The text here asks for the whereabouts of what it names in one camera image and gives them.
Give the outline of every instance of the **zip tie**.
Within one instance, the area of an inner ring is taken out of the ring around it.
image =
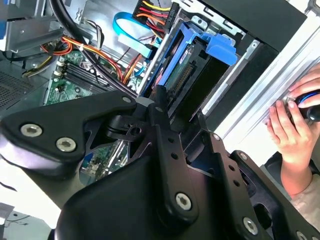
[[[81,52],[84,51],[84,44],[83,44],[83,43],[81,43],[81,45],[80,45],[80,47],[79,47],[79,50],[80,50]]]

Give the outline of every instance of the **ventilation grille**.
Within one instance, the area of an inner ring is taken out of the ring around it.
[[[0,71],[0,110],[7,109],[28,94],[33,85]]]

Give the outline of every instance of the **person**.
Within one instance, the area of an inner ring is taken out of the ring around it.
[[[289,97],[296,98],[320,90],[320,64],[314,66],[290,89]],[[270,107],[267,129],[282,154],[281,181],[300,214],[320,231],[320,176],[309,168],[311,155],[320,135],[320,122],[307,124],[299,108],[320,105],[320,94],[306,99],[299,106],[288,102],[290,118],[282,101]]]

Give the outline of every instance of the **motherboard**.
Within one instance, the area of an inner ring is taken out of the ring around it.
[[[93,71],[81,52],[74,51],[58,59],[43,104],[57,104],[110,90],[112,88]],[[122,141],[97,149],[85,156],[81,172],[96,181],[113,173],[127,163],[127,149]]]

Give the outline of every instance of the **finger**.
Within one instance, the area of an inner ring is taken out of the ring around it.
[[[293,90],[297,89],[298,87],[306,84],[312,80],[320,78],[320,69],[315,69],[297,81],[294,85],[289,88],[289,91],[292,92]]]
[[[271,125],[273,128],[273,131],[275,135],[280,139],[280,141],[286,141],[288,140],[288,136],[284,129],[282,128],[282,125],[279,121],[278,113],[277,110],[274,106],[270,107],[269,109],[270,113],[270,120],[271,120]]]
[[[313,72],[314,70],[320,70],[320,63],[314,65],[309,71],[308,73]]]
[[[319,89],[320,89],[320,78],[316,78],[292,90],[289,94],[289,97],[296,98],[298,96],[301,96],[302,94],[306,94],[311,91],[319,90]]]
[[[301,112],[294,101],[289,101],[288,105],[295,125],[295,129],[297,130],[300,136],[305,137],[306,134],[309,133],[310,129],[307,123],[305,122],[304,117],[301,115]]]
[[[304,109],[316,105],[320,105],[320,94],[308,97],[306,100],[299,104],[299,108]]]
[[[299,134],[295,126],[291,123],[288,114],[286,112],[285,106],[282,101],[276,101],[276,111],[278,113],[279,122],[289,139],[294,139],[299,137]]]
[[[266,123],[266,129],[268,130],[268,133],[271,137],[271,140],[276,144],[280,144],[280,139],[277,137],[277,135],[275,134],[275,131],[272,127],[272,124],[271,124],[271,120],[269,119]]]

